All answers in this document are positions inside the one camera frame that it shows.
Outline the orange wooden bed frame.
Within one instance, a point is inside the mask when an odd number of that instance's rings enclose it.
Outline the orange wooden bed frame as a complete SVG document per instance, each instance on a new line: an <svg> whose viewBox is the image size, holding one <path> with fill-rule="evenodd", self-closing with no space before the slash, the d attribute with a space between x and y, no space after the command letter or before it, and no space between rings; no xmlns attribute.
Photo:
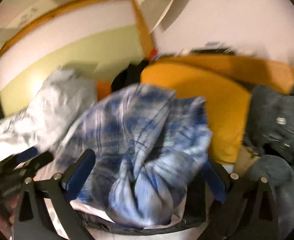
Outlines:
<svg viewBox="0 0 294 240"><path fill-rule="evenodd" d="M181 99L203 96L213 133L209 154L218 163L232 165L242 146L250 91L265 85L288 94L294 66L236 55L167 56L149 61L140 82L173 89ZM98 81L99 100L112 93L111 83Z"/></svg>

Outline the dark grey jeans pile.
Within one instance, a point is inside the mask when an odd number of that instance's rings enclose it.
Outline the dark grey jeans pile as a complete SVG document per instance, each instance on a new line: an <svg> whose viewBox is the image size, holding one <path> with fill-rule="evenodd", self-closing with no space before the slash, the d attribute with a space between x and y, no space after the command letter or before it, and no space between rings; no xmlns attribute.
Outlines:
<svg viewBox="0 0 294 240"><path fill-rule="evenodd" d="M294 231L294 86L281 94L267 86L252 91L244 146L258 156L248 171L267 178L278 213L280 239Z"/></svg>

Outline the blue white plaid shirt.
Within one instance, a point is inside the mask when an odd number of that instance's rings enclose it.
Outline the blue white plaid shirt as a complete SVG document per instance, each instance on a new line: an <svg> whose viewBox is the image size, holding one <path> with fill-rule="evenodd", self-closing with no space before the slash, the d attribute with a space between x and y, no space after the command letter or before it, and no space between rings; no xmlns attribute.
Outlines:
<svg viewBox="0 0 294 240"><path fill-rule="evenodd" d="M86 149L96 163L78 200L143 218L172 213L208 159L212 133L205 99L134 84L93 105L77 120L54 165L64 171Z"/></svg>

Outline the black bag by headboard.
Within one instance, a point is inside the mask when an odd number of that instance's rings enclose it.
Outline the black bag by headboard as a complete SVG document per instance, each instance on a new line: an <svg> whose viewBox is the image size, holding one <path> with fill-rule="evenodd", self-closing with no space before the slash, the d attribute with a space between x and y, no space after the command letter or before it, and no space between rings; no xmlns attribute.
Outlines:
<svg viewBox="0 0 294 240"><path fill-rule="evenodd" d="M140 83L140 75L148 65L148 60L143 60L139 64L129 64L128 67L121 71L112 81L112 92L116 92L135 83Z"/></svg>

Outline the white navy folded garment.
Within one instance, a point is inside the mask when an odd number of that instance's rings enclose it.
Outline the white navy folded garment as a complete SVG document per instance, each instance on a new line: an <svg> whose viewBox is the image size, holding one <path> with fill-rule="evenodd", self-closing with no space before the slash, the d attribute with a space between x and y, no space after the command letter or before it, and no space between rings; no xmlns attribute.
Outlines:
<svg viewBox="0 0 294 240"><path fill-rule="evenodd" d="M153 236L176 233L201 226L206 221L204 199L186 197L172 213L157 213L151 218L143 218L137 212L120 214L111 207L103 211L72 200L74 208L88 229L124 236Z"/></svg>

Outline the light grey crumpled duvet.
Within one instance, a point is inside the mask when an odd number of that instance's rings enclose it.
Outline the light grey crumpled duvet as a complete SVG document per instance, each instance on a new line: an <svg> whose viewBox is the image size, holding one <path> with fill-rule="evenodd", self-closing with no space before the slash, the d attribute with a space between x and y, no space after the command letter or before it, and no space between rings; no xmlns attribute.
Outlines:
<svg viewBox="0 0 294 240"><path fill-rule="evenodd" d="M94 80L74 69L54 70L25 109L0 120L0 162L31 147L52 148L96 101Z"/></svg>

